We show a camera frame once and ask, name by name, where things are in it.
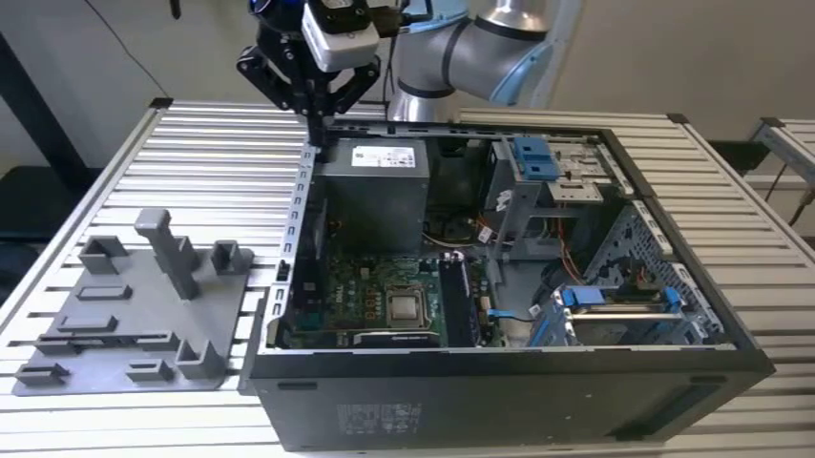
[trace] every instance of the motherboard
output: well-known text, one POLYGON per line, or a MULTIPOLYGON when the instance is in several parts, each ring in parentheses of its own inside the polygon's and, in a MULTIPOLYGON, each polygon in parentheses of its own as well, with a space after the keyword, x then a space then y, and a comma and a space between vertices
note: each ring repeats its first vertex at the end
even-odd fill
POLYGON ((334 254, 322 270, 302 284, 309 299, 295 307, 291 348, 477 346, 493 339, 482 260, 334 254))

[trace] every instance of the blue latch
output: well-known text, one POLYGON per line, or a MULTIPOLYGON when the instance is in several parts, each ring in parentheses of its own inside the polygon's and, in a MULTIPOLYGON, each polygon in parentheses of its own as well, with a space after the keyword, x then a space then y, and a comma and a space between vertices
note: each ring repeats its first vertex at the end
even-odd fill
POLYGON ((570 286, 576 293, 576 302, 580 307, 592 308, 593 305, 605 305, 604 290, 597 286, 570 286))
POLYGON ((572 289, 564 289, 561 291, 561 297, 564 298, 564 305, 566 307, 574 307, 577 304, 576 292, 572 289))
POLYGON ((493 317, 493 318, 515 318, 515 313, 507 311, 507 310, 497 310, 494 308, 491 308, 487 311, 487 316, 493 317))
POLYGON ((521 165, 521 174, 529 181, 556 181, 561 177, 561 167, 552 156, 549 143, 542 138, 517 136, 515 158, 521 165))
POLYGON ((684 306, 684 297, 680 294, 680 291, 670 286, 666 286, 662 290, 662 294, 665 295, 665 300, 668 301, 666 312, 677 313, 680 312, 681 307, 684 306))

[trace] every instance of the label sticker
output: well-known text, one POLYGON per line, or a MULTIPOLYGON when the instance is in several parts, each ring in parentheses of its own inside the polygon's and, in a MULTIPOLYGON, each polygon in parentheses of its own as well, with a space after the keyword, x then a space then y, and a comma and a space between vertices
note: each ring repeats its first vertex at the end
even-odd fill
POLYGON ((493 229, 485 226, 485 228, 482 229, 482 232, 479 232, 479 241, 482 243, 487 243, 491 237, 493 237, 493 229))
POLYGON ((353 167, 414 168, 417 157, 413 148, 399 146, 357 146, 351 158, 353 167))
POLYGON ((415 434, 422 404, 341 404, 341 431, 354 434, 415 434))

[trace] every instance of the orange wire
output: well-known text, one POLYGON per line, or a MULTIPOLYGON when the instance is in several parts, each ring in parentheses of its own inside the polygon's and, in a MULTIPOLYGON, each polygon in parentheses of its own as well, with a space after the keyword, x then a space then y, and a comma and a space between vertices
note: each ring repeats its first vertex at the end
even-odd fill
POLYGON ((566 272, 573 277, 573 280, 577 284, 584 284, 584 281, 580 279, 580 272, 576 261, 573 260, 573 254, 570 253, 570 249, 566 246, 565 236, 564 236, 564 219, 558 219, 558 237, 561 238, 561 260, 564 261, 564 267, 566 268, 566 272))

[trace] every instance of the aluminum table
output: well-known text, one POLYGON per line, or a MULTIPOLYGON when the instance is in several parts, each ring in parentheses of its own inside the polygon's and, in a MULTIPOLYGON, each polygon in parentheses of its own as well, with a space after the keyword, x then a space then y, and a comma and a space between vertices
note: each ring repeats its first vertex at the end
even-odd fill
MULTIPOLYGON (((355 118, 381 118, 359 106, 355 118)), ((610 128, 778 373, 664 447, 434 449, 377 456, 815 456, 815 253, 689 124, 666 115, 465 110, 465 122, 610 128)), ((177 101, 151 108, 0 308, 0 451, 21 456, 289 455, 255 398, 237 392, 258 301, 271 284, 305 129, 269 105, 177 101), (31 342, 82 272, 93 235, 146 246, 133 223, 169 208, 197 246, 237 239, 257 254, 230 360, 213 392, 11 394, 31 342)), ((358 456, 357 452, 321 453, 358 456)))

